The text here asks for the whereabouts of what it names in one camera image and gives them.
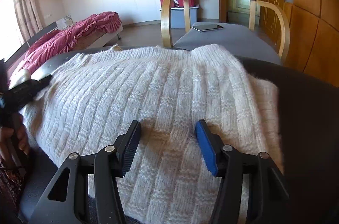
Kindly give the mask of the person's left hand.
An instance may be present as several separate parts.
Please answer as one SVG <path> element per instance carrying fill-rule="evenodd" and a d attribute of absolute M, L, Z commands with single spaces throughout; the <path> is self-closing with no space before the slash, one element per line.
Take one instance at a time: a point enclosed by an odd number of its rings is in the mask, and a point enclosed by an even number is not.
<path fill-rule="evenodd" d="M 14 171 L 24 169 L 28 162 L 28 155 L 19 148 L 18 130 L 23 126 L 23 117 L 18 112 L 3 113 L 1 112 L 1 128 L 9 128 L 13 130 L 10 138 L 5 140 L 7 150 L 10 155 L 10 164 L 5 163 L 1 170 Z"/>

